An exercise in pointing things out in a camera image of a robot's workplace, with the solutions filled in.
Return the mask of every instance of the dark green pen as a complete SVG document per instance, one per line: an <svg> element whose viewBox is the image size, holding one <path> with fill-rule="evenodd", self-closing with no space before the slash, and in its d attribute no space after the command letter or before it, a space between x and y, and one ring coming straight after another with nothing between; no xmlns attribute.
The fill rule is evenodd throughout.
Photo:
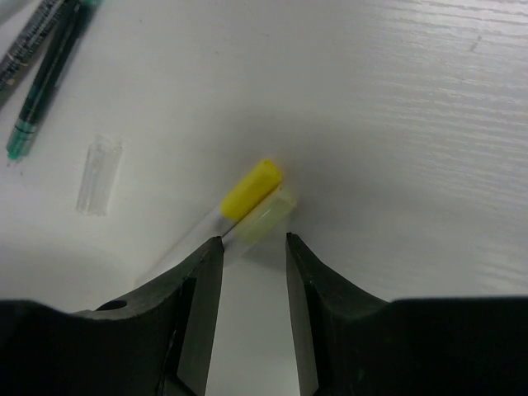
<svg viewBox="0 0 528 396"><path fill-rule="evenodd" d="M64 78L77 43L86 30L100 0L76 0L64 10L35 81L7 142L7 157L25 157Z"/></svg>

